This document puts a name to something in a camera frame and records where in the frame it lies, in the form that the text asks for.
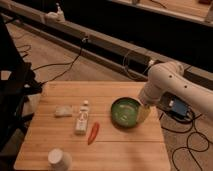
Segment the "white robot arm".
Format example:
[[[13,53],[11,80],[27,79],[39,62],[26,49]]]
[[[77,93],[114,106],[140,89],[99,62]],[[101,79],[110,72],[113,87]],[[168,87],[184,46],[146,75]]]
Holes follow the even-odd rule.
[[[138,99],[144,106],[154,106],[169,92],[213,120],[213,91],[187,80],[183,74],[183,65],[177,61],[153,65]]]

